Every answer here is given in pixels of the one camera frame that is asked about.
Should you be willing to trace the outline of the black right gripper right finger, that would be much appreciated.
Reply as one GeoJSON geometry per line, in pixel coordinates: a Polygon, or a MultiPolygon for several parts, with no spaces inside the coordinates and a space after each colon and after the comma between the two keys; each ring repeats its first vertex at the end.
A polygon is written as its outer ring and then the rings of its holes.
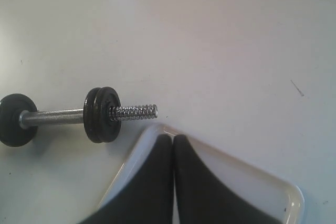
{"type": "Polygon", "coordinates": [[[174,178],[180,223],[279,223],[223,184],[185,135],[173,140],[174,178]]]}

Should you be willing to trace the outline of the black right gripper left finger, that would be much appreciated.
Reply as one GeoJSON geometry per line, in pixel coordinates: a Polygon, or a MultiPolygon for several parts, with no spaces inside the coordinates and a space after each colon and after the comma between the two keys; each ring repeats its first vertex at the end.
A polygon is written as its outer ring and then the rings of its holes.
{"type": "Polygon", "coordinates": [[[129,183],[83,223],[172,223],[173,143],[162,134],[129,183]]]}

